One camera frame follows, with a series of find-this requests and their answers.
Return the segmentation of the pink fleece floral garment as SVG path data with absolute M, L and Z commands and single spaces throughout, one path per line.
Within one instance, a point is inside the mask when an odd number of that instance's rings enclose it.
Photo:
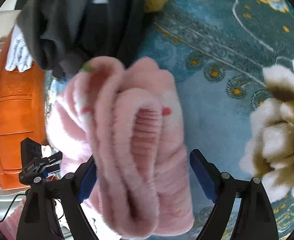
M 97 181 L 80 204 L 87 219 L 97 213 L 127 239 L 192 228 L 182 109 L 173 76 L 153 59 L 128 69 L 113 57 L 88 61 L 58 96 L 47 133 L 63 175 L 94 159 Z M 17 239 L 26 199 L 0 222 L 0 239 Z

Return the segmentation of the white blue striped cloth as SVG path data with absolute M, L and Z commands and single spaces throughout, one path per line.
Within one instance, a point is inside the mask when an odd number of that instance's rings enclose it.
M 31 69 L 32 63 L 33 57 L 28 50 L 24 35 L 20 28 L 15 25 L 7 53 L 5 70 L 9 72 L 18 70 L 20 73 L 23 73 Z

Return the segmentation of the dark grey garment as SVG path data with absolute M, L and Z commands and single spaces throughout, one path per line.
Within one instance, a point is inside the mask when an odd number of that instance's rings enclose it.
M 27 0 L 20 15 L 37 65 L 67 81 L 98 56 L 133 63 L 152 15 L 146 0 Z

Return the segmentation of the orange wooden cabinet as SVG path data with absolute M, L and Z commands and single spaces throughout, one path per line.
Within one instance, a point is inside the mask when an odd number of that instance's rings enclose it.
M 45 72 L 36 64 L 25 72 L 5 69 L 10 36 L 0 38 L 0 188 L 22 189 L 20 142 L 46 144 Z

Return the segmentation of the teal floral plush blanket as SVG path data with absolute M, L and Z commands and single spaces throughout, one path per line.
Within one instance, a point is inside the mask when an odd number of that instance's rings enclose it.
M 138 56 L 174 76 L 188 150 L 240 179 L 258 175 L 279 239 L 294 232 L 294 0 L 168 0 Z

